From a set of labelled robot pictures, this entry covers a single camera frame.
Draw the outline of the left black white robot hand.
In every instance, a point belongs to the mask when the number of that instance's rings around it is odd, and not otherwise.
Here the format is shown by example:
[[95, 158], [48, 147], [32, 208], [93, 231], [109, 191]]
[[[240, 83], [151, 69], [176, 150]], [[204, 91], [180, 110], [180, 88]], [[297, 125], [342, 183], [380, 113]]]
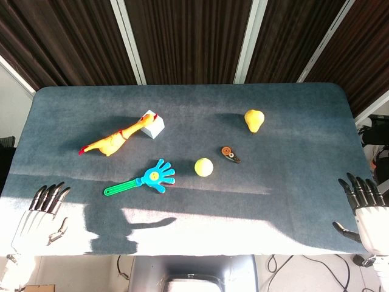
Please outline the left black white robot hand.
[[11, 247], [17, 254], [39, 254], [65, 234], [69, 219], [57, 220], [57, 213], [70, 190], [64, 182], [37, 190], [12, 240]]

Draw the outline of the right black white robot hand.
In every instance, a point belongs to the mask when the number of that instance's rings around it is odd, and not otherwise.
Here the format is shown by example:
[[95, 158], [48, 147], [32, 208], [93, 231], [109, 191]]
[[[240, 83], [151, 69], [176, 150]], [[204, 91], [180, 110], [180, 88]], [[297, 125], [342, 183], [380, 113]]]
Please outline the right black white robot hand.
[[388, 200], [384, 198], [375, 182], [362, 179], [348, 172], [347, 183], [339, 178], [358, 228], [353, 232], [339, 222], [332, 223], [344, 237], [363, 245], [366, 251], [377, 256], [388, 255]]

